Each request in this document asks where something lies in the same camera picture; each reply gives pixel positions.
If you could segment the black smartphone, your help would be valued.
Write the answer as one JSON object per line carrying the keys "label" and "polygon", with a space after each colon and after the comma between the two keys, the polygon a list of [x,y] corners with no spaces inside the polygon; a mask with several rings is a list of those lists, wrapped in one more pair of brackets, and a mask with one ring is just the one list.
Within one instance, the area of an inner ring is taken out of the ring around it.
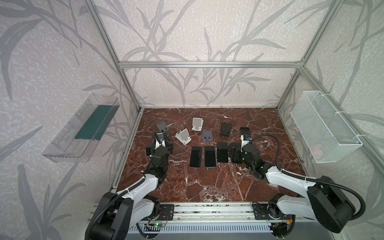
{"label": "black smartphone", "polygon": [[229,148],[231,153],[236,153],[238,150],[241,150],[241,143],[232,142],[230,143]]}
{"label": "black smartphone", "polygon": [[229,162],[228,144],[225,142],[217,143],[217,161],[218,163]]}

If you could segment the purple-edged smartphone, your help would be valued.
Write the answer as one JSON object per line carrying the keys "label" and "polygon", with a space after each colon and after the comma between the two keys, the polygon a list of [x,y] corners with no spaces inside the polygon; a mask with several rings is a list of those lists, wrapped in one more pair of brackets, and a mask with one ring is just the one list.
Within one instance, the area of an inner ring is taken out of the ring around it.
{"label": "purple-edged smartphone", "polygon": [[200,168],[202,162],[202,147],[192,147],[190,167]]}

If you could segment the green-edged smartphone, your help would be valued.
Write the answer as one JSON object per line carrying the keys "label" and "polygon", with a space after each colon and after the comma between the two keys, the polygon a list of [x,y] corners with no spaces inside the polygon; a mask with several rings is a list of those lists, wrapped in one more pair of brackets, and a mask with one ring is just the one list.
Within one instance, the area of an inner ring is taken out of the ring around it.
{"label": "green-edged smartphone", "polygon": [[214,146],[205,146],[205,167],[214,168],[216,166],[216,154]]}

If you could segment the black block phone stand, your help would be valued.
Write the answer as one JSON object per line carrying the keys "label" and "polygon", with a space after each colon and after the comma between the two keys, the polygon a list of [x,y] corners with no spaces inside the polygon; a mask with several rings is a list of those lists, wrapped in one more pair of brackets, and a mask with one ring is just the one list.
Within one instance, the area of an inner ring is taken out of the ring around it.
{"label": "black block phone stand", "polygon": [[162,133],[163,135],[168,135],[170,132],[167,124],[164,121],[158,123],[157,127],[158,127],[158,130],[160,131],[160,133]]}

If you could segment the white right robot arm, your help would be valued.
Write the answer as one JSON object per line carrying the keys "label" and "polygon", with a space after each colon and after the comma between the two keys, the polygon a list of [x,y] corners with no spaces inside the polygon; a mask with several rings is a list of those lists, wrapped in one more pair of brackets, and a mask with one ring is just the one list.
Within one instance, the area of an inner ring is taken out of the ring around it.
{"label": "white right robot arm", "polygon": [[245,164],[251,173],[267,184],[281,186],[297,194],[296,197],[278,194],[269,201],[269,214],[301,216],[318,221],[324,228],[340,233],[351,220],[359,218],[363,208],[356,210],[345,192],[355,196],[353,190],[336,184],[331,178],[308,178],[277,166],[261,158],[259,149],[251,144],[230,144],[229,156],[236,163]]}

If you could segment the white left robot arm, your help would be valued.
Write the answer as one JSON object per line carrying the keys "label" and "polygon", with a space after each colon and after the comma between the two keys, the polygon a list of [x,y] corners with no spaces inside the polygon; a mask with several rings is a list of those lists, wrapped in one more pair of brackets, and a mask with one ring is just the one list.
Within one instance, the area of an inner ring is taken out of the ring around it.
{"label": "white left robot arm", "polygon": [[142,177],[117,193],[105,193],[85,231],[86,240],[124,240],[142,219],[157,216],[159,200],[149,196],[165,180],[173,144],[166,134],[153,132],[150,162]]}

